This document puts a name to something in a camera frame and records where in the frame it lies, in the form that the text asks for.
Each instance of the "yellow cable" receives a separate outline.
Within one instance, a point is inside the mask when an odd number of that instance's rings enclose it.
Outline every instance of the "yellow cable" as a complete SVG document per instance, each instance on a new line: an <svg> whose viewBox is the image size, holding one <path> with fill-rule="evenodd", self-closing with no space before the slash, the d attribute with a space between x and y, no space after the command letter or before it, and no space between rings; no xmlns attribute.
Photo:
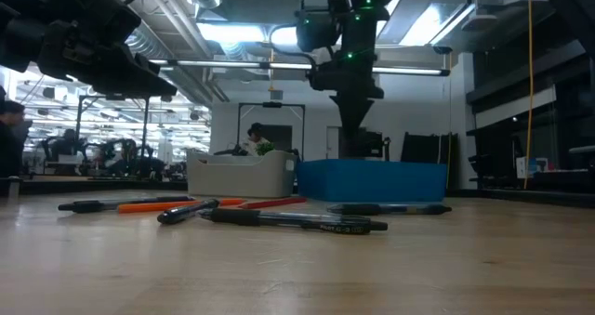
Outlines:
<svg viewBox="0 0 595 315"><path fill-rule="evenodd" d="M524 186L529 183L529 158L531 158L531 124L533 122L533 94L535 82L533 76L533 0L529 0L529 125L527 127L527 157L524 164Z"/></svg>
<svg viewBox="0 0 595 315"><path fill-rule="evenodd" d="M453 53L450 53L450 65L448 66L449 70L453 70ZM453 89L452 85L448 87L448 116L452 118L453 113L453 105L452 105L452 96L453 96ZM448 165L446 166L446 189L448 190L450 185L450 155L451 149L453 149L453 128L452 128L452 120L449 118L448 120Z"/></svg>

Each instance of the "metal frame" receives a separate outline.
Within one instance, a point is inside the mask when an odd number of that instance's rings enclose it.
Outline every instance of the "metal frame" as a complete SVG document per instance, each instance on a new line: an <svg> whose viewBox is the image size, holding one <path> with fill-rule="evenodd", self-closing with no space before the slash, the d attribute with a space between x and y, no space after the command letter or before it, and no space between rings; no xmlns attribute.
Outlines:
<svg viewBox="0 0 595 315"><path fill-rule="evenodd" d="M77 114L76 114L76 140L78 141L80 138L80 134L81 134L81 119L83 117L83 112L86 111L86 109L88 108L83 108L83 101L85 101L85 99L87 98L94 98L94 99L99 99L99 98L105 98L107 99L105 96L79 96L78 97L78 110L77 110ZM141 98L145 100L145 112L144 112L144 123L142 126L142 143L141 143L141 148L140 148L140 156L144 156L145 155L145 147L147 145L147 123L149 122L149 102L150 99L149 97L144 97Z"/></svg>
<svg viewBox="0 0 595 315"><path fill-rule="evenodd" d="M243 106L261 106L263 108L273 108L267 107L266 102L240 102L238 104L238 126L237 126L237 138L235 144L240 144L240 123L242 122L242 107ZM282 107L299 107L302 110L302 118L301 118L301 160L304 160L304 141L306 140L306 105L303 104L281 104L280 107L275 108L282 108Z"/></svg>

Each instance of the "pen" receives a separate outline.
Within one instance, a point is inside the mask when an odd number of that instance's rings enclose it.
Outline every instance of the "pen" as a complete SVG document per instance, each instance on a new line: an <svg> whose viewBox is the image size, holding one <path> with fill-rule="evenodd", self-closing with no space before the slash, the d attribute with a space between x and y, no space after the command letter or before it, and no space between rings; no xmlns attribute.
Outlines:
<svg viewBox="0 0 595 315"><path fill-rule="evenodd" d="M171 203L171 202L187 202L193 201L194 198L189 196L172 196L172 197L157 197L145 198L136 200L86 200L77 201L73 203L61 204L58 206L60 211L70 211L75 213L96 213L105 210L116 210L120 204L129 203Z"/></svg>
<svg viewBox="0 0 595 315"><path fill-rule="evenodd" d="M387 230L384 222L367 217L339 217L295 213L274 213L257 210L204 209L198 212L213 222L233 223L240 226L295 226L303 229L330 231L340 234L365 235L371 230Z"/></svg>
<svg viewBox="0 0 595 315"><path fill-rule="evenodd" d="M182 206L176 208L170 208L164 211L157 217L157 221L166 225L178 224L181 221L185 221L191 217L195 217L196 213L206 208L217 208L219 201L216 199L208 199L198 204L190 206Z"/></svg>
<svg viewBox="0 0 595 315"><path fill-rule="evenodd" d="M120 204L118 206L119 214L128 213L146 213L146 212L163 212L166 209L176 208L181 206L188 206L200 203L199 201L177 202L177 203L134 203L134 204ZM219 206L230 206L245 203L244 199L220 199Z"/></svg>
<svg viewBox="0 0 595 315"><path fill-rule="evenodd" d="M267 208L267 207L276 207L285 204L291 203L305 203L308 199L297 197L297 198L286 198L286 199L279 199L279 200L270 200L266 202L258 202L258 203L243 203L238 206L238 208L242 209L258 209L258 208Z"/></svg>
<svg viewBox="0 0 595 315"><path fill-rule="evenodd" d="M375 216L380 214L441 215L453 209L441 204L337 204L326 209L341 215Z"/></svg>

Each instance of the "red pen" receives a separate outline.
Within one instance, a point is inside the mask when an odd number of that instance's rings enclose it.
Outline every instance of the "red pen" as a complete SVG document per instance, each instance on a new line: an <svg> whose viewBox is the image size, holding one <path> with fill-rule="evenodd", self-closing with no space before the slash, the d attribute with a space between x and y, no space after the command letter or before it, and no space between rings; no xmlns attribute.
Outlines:
<svg viewBox="0 0 595 315"><path fill-rule="evenodd" d="M267 208L267 207L276 207L276 206L291 204L291 203L305 203L306 201L308 201L308 199L302 198L302 197L286 198L286 199L270 200L270 201L259 202L259 203L242 203L238 206L238 208L259 209L259 208Z"/></svg>

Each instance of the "fluorescent light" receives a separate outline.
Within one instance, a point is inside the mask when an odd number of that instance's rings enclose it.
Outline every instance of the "fluorescent light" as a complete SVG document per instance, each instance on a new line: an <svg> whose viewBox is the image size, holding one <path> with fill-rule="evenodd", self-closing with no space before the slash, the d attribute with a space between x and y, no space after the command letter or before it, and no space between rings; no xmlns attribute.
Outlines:
<svg viewBox="0 0 595 315"><path fill-rule="evenodd" d="M65 126L76 126L76 121L70 120L46 120L46 119L33 119L34 125L65 125ZM111 121L81 121L81 125L111 125L114 127L121 127L121 128L128 128L128 129L142 129L144 126L143 123L127 123L127 122L111 122ZM147 124L147 128L151 130L158 130L161 129L158 126L159 124ZM189 128L193 130L207 130L208 127L206 125L196 123L196 124L163 124L165 127L174 127L174 128Z"/></svg>
<svg viewBox="0 0 595 315"><path fill-rule="evenodd" d="M385 6L387 11L389 11L389 16L392 16L392 13L394 13L394 10L399 5L400 1L401 0L391 0ZM382 33L382 30L384 29L384 26L386 26L386 24L387 24L387 21L379 21L377 23L377 25L376 25L376 36L377 37L380 35L380 33ZM286 46L296 45L298 43L296 27L286 27L286 28L281 28L281 29L276 30L275 33L273 33L271 35L271 42L273 42L276 45L286 45ZM340 38L339 38L339 40L337 40L337 44L338 45L341 44Z"/></svg>
<svg viewBox="0 0 595 315"><path fill-rule="evenodd" d="M271 63L271 69L293 69L293 70L310 70L310 64L294 64L294 63Z"/></svg>
<svg viewBox="0 0 595 315"><path fill-rule="evenodd" d="M296 27L280 28L271 35L271 42L276 45L294 46L298 43Z"/></svg>
<svg viewBox="0 0 595 315"><path fill-rule="evenodd" d="M466 18L474 9L475 9L475 4L471 4L467 8L465 8L465 10L461 14L459 14L454 20L448 22L446 27L444 27L443 30L430 41L430 44L434 46L437 43L439 43L440 41L442 41L442 39L444 39L444 37L446 35L448 35L451 31L453 31L454 28L459 23L461 23L461 21L464 18Z"/></svg>
<svg viewBox="0 0 595 315"><path fill-rule="evenodd" d="M414 68L391 68L374 67L373 73L391 73L391 74L416 74L416 75L442 75L442 70L434 69L414 69Z"/></svg>
<svg viewBox="0 0 595 315"><path fill-rule="evenodd" d="M197 23L205 40L236 43L262 42L265 40L262 29L257 25Z"/></svg>
<svg viewBox="0 0 595 315"><path fill-rule="evenodd" d="M258 63L258 62L242 62L242 61L232 61L232 60L179 60L178 65L209 67L209 68L242 68L242 69L258 69L258 68L260 68L260 63Z"/></svg>
<svg viewBox="0 0 595 315"><path fill-rule="evenodd" d="M440 11L430 5L411 26L399 46L425 46L440 31Z"/></svg>
<svg viewBox="0 0 595 315"><path fill-rule="evenodd" d="M400 1L401 0L390 0L390 2L386 6L384 6L389 11L389 15L392 15L392 13L394 13L394 10L399 5Z"/></svg>

